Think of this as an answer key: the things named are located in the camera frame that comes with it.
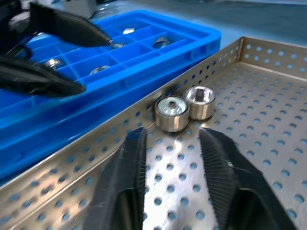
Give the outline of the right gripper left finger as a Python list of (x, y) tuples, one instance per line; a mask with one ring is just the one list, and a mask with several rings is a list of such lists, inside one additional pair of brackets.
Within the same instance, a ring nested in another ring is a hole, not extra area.
[(127, 134), (100, 173), (88, 208), (89, 230), (141, 230), (146, 184), (147, 130)]

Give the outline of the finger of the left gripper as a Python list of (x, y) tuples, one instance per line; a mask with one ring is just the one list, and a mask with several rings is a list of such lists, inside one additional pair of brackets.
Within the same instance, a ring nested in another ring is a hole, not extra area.
[(69, 97), (86, 87), (40, 63), (9, 55), (0, 57), (0, 88), (26, 95)]
[(111, 37), (87, 19), (37, 2), (30, 3), (30, 29), (33, 32), (56, 36), (76, 46), (112, 45)]

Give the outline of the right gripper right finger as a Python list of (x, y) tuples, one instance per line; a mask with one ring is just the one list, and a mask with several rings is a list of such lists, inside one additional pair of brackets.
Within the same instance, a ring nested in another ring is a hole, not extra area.
[(294, 230), (264, 175), (225, 134), (200, 128), (204, 175), (222, 230)]

